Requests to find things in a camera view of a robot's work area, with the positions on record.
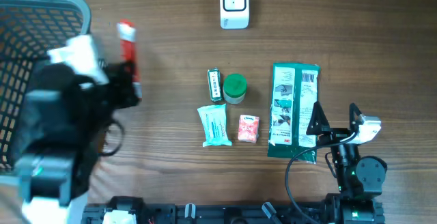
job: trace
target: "green package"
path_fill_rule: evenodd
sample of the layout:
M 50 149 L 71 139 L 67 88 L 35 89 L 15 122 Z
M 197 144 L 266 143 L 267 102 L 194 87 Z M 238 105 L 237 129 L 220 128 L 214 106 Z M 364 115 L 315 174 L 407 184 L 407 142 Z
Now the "green package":
M 318 100 L 320 67 L 309 64 L 273 64 L 272 103 L 267 156 L 292 158 L 315 146 L 315 136 L 307 135 L 307 127 Z M 308 152 L 298 160 L 315 163 L 317 154 Z

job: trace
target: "plastic basket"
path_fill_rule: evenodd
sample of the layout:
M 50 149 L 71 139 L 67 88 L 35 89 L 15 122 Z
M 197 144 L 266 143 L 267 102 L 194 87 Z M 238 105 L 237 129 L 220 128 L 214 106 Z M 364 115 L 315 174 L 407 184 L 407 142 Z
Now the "plastic basket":
M 11 145 L 32 70 L 90 24 L 84 0 L 0 0 L 0 172 L 13 170 Z

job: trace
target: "wooden table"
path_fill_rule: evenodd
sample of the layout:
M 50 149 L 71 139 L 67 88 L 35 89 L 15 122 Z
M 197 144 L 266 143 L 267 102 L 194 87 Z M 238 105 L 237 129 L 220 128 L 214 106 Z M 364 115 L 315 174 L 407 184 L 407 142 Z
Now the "wooden table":
M 219 0 L 86 2 L 110 61 L 120 60 L 115 24 L 135 23 L 144 96 L 122 112 L 124 147 L 96 167 L 90 202 L 114 195 L 148 203 L 287 202 L 287 161 L 266 156 L 272 63 L 298 61 L 321 67 L 320 101 L 332 126 L 347 126 L 351 102 L 382 120 L 360 153 L 389 164 L 378 198 L 387 223 L 435 223 L 437 0 L 251 0 L 250 27 L 236 31 L 220 28 Z M 213 67 L 249 82 L 244 102 L 227 110 L 232 147 L 202 147 L 196 109 L 211 104 L 206 70 Z M 236 141 L 241 114 L 261 117 L 255 145 Z M 317 165 L 292 167 L 299 201 L 337 192 L 325 152 Z M 0 223 L 15 220 L 2 209 Z

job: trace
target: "barcode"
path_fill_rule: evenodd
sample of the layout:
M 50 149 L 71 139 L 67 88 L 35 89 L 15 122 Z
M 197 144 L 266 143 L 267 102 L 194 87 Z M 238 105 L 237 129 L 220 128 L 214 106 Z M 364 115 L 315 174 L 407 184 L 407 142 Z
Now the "barcode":
M 314 82 L 314 74 L 302 73 L 302 82 Z

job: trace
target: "small plastic container with green lid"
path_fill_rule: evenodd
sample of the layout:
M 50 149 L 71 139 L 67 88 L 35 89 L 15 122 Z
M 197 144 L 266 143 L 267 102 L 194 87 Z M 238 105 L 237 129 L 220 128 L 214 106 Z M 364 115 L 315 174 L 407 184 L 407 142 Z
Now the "small plastic container with green lid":
M 230 74 L 223 83 L 223 95 L 229 104 L 239 104 L 247 91 L 247 81 L 241 74 Z

